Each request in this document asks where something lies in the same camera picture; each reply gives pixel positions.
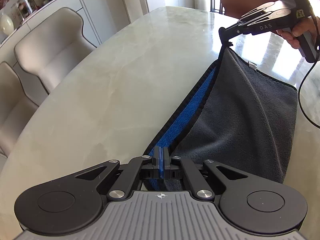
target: microfiber cloth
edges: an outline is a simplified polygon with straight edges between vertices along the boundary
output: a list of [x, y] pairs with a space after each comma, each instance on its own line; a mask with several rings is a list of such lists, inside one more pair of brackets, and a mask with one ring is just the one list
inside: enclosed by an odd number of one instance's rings
[[250, 68], [226, 47], [188, 97], [149, 145], [150, 155], [154, 145], [169, 147], [171, 156], [198, 164], [212, 159], [283, 182], [296, 122], [295, 87]]

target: blue cloth underside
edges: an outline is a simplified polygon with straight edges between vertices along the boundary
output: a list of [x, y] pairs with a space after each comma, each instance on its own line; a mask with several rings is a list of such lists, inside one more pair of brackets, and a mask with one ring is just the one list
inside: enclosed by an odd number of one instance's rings
[[[160, 140], [156, 143], [157, 146], [160, 147], [169, 147], [172, 141], [182, 132], [184, 127], [189, 123], [192, 116], [195, 114], [196, 110], [199, 107], [199, 104], [202, 101], [202, 98], [207, 91], [210, 81], [214, 74], [213, 69], [210, 74], [207, 76], [205, 81], [199, 87], [198, 91], [194, 94], [193, 98], [189, 101], [186, 107], [182, 110], [182, 112], [178, 115], [176, 120], [172, 123], [172, 125], [168, 128], [168, 130], [164, 133], [164, 135], [160, 138]], [[150, 156], [153, 156], [154, 149], [149, 152]], [[159, 190], [159, 186], [156, 179], [150, 179], [150, 183], [155, 190]]]

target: human hand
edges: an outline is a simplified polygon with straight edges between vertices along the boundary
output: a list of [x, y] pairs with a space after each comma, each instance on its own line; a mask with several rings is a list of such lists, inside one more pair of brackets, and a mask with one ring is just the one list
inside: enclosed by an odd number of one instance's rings
[[[320, 20], [317, 17], [317, 24], [320, 30]], [[282, 36], [294, 49], [300, 48], [300, 43], [296, 37], [302, 35], [304, 32], [310, 31], [313, 41], [316, 41], [317, 31], [315, 24], [311, 17], [304, 18], [300, 22], [298, 22], [295, 27], [292, 29], [292, 33], [285, 32], [283, 30], [277, 30], [277, 33]]]

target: black cable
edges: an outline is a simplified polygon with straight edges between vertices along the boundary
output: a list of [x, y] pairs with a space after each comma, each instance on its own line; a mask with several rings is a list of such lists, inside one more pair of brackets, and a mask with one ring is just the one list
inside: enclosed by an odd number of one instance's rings
[[319, 34], [319, 28], [318, 28], [318, 24], [317, 24], [317, 19], [315, 17], [315, 15], [313, 14], [312, 15], [312, 20], [316, 26], [316, 31], [317, 31], [317, 38], [316, 38], [316, 44], [315, 44], [315, 50], [317, 52], [316, 54], [316, 61], [313, 63], [312, 67], [309, 69], [309, 71], [307, 72], [307, 74], [304, 76], [304, 78], [302, 79], [302, 82], [300, 84], [300, 87], [298, 89], [298, 102], [299, 102], [299, 106], [300, 106], [300, 109], [303, 113], [303, 115], [305, 116], [305, 118], [307, 118], [307, 120], [312, 123], [315, 127], [319, 128], [320, 129], [320, 125], [316, 124], [315, 122], [313, 122], [308, 116], [307, 114], [304, 112], [303, 108], [302, 108], [302, 105], [301, 105], [301, 102], [300, 102], [300, 91], [301, 91], [301, 87], [304, 83], [304, 81], [306, 80], [306, 78], [308, 77], [308, 75], [310, 74], [310, 72], [313, 70], [313, 68], [315, 67], [315, 65], [317, 64], [318, 60], [319, 60], [319, 57], [320, 57], [320, 34]]

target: table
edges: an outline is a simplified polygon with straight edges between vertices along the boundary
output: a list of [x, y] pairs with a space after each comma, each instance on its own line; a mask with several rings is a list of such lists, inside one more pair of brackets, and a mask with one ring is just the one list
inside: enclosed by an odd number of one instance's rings
[[[141, 155], [217, 59], [218, 29], [234, 22], [195, 9], [158, 8], [85, 58], [42, 103], [8, 158], [0, 177], [0, 239], [21, 232], [13, 205], [25, 189], [106, 160], [127, 163]], [[310, 67], [273, 33], [232, 41], [244, 59], [290, 84], [299, 86]], [[302, 91], [303, 104], [318, 122], [319, 77], [315, 69]], [[302, 232], [309, 239], [320, 234], [319, 137], [299, 110], [285, 182], [307, 198]]]

